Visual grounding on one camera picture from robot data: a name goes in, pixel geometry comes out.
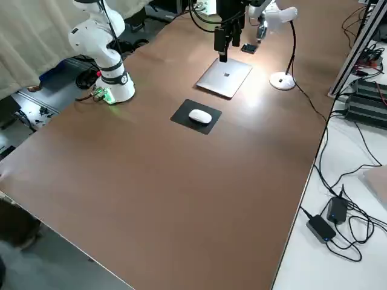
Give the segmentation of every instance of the white mouse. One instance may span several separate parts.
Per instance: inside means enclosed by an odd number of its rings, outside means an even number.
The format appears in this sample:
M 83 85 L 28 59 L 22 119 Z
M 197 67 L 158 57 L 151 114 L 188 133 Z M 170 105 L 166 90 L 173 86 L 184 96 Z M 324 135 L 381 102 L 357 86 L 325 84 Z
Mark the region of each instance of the white mouse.
M 208 114 L 207 112 L 204 112 L 202 110 L 198 110 L 198 109 L 192 110 L 189 113 L 188 117 L 190 117 L 191 119 L 193 119 L 197 122 L 200 122 L 202 124 L 208 124 L 212 120 L 212 117 L 210 114 Z

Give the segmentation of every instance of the curtain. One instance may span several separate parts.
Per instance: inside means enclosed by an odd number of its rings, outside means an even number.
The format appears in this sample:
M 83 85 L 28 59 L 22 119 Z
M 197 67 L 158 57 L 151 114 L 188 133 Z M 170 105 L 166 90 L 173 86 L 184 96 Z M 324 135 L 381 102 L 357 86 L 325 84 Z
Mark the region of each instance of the curtain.
M 76 55 L 68 42 L 73 27 L 88 19 L 72 0 L 1 1 L 0 99 L 39 84 L 39 76 Z M 150 0 L 106 0 L 128 18 Z

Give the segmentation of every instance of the black mouse pad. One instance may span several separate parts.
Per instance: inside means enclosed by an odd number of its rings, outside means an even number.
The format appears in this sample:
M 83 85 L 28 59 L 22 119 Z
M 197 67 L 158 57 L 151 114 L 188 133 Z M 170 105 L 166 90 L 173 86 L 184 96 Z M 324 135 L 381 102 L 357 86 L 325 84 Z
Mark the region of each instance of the black mouse pad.
M 208 124 L 202 124 L 200 122 L 191 120 L 188 115 L 194 109 L 202 110 L 210 114 L 212 117 L 211 122 Z M 214 108 L 202 105 L 195 101 L 185 100 L 184 103 L 181 104 L 181 106 L 175 112 L 175 114 L 171 117 L 171 121 L 207 135 L 209 132 L 211 132 L 221 114 L 221 111 L 218 111 Z

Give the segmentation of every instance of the lamp base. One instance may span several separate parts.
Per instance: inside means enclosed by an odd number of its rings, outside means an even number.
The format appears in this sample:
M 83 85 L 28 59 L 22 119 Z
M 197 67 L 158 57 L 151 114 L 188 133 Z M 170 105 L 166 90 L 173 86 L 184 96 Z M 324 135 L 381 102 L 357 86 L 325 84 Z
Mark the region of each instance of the lamp base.
M 281 91 L 288 91 L 296 86 L 293 76 L 291 74 L 286 74 L 283 71 L 272 74 L 269 82 L 273 87 L 280 89 Z

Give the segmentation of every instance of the charger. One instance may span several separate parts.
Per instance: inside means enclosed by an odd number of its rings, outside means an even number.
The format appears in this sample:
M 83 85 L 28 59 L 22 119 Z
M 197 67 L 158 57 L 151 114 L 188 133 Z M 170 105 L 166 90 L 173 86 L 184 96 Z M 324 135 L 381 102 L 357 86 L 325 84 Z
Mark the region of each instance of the charger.
M 328 206 L 327 219 L 337 225 L 342 224 L 346 220 L 346 211 L 348 209 L 348 201 L 344 198 L 331 198 Z
M 332 229 L 320 215 L 312 216 L 302 207 L 300 208 L 309 218 L 307 227 L 316 236 L 320 243 L 327 243 L 336 236 L 334 229 Z

